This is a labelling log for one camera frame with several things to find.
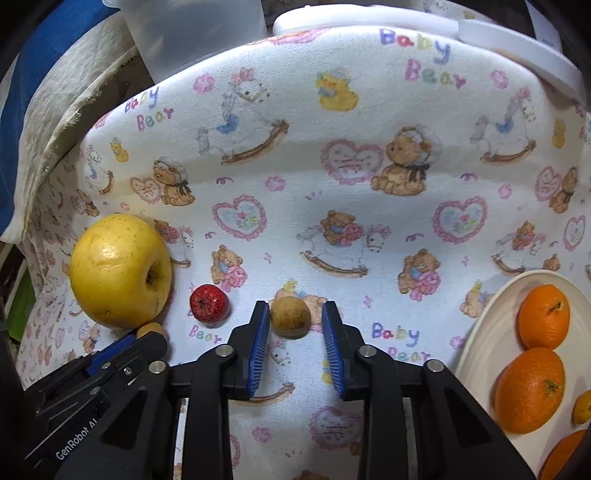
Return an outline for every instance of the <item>small round fruit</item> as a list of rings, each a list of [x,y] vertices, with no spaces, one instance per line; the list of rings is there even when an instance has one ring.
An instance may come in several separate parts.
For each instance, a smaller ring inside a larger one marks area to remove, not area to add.
[[[540,472],[540,480],[552,480],[574,453],[585,435],[585,430],[571,433],[560,440],[552,449]]]
[[[200,285],[189,300],[193,316],[202,323],[215,325],[221,322],[230,309],[228,296],[215,285]]]
[[[312,325],[310,309],[302,299],[281,297],[271,305],[271,325],[277,335],[301,338]]]
[[[554,350],[569,332],[569,301],[554,285],[541,285],[527,294],[517,314],[519,337],[526,348]]]
[[[497,423],[506,432],[539,429],[558,409],[564,394],[564,366],[552,350],[535,347],[513,360],[495,391]]]
[[[591,390],[581,393],[574,403],[573,423],[581,425],[591,419]]]
[[[172,275],[158,232],[120,213],[84,232],[70,262],[70,283],[82,310],[111,328],[134,329],[152,321],[166,304]]]
[[[164,329],[164,327],[160,325],[158,322],[149,322],[145,325],[142,325],[140,328],[138,328],[138,331],[135,333],[135,337],[141,338],[148,332],[157,332],[160,335],[164,335],[164,338],[166,338],[166,341],[168,342],[168,333]]]

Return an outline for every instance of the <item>white lid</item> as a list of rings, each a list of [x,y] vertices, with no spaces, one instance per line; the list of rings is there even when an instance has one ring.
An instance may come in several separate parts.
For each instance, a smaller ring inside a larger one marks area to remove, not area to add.
[[[383,25],[411,28],[433,35],[457,38],[457,21],[406,8],[373,5],[318,5],[286,12],[275,20],[274,35],[285,35],[302,30],[354,25]]]
[[[460,20],[459,39],[520,63],[560,93],[586,105],[583,75],[564,55],[527,35],[479,20]]]

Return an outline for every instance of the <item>baby print fabric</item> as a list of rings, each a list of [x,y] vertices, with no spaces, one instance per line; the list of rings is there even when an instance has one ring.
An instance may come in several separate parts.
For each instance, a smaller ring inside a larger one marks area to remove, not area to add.
[[[208,59],[101,118],[39,191],[22,381],[114,340],[73,298],[69,259],[97,219],[136,215],[174,265],[170,364],[226,342],[255,300],[310,308],[311,332],[270,334],[254,400],[230,406],[235,478],[352,480],[363,406],[331,385],[322,304],[397,360],[453,367],[514,275],[558,271],[589,295],[590,136],[591,116],[527,69],[412,30],[307,31]],[[232,302],[220,328],[190,313],[203,283]]]

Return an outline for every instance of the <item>orange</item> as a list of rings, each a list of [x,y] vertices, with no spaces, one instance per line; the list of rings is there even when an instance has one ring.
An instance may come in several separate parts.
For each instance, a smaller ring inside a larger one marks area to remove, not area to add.
[[[591,390],[579,395],[573,408],[573,423],[581,425],[591,419]]]
[[[548,455],[540,471],[540,480],[552,480],[576,450],[585,430],[579,430],[560,440]]]
[[[497,423],[506,432],[539,429],[564,394],[564,366],[552,350],[535,347],[513,360],[499,377],[494,400]]]
[[[554,285],[541,285],[527,294],[517,314],[519,337],[526,348],[554,350],[569,332],[569,301]]]

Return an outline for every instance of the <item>yellow duck print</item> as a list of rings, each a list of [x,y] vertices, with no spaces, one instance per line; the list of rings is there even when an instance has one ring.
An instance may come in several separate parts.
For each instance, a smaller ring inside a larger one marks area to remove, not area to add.
[[[121,145],[121,140],[119,138],[114,138],[111,140],[111,150],[115,154],[115,159],[119,163],[123,163],[129,160],[129,154],[127,150],[123,148]]]
[[[564,132],[566,132],[566,126],[564,120],[556,119],[554,121],[554,135],[552,135],[552,144],[556,148],[562,148],[564,146],[565,138]]]
[[[327,385],[332,385],[332,377],[330,376],[330,364],[328,360],[322,360],[322,375],[320,379]]]
[[[333,112],[349,112],[355,108],[359,95],[349,90],[349,82],[343,69],[319,73],[316,86],[320,106]]]

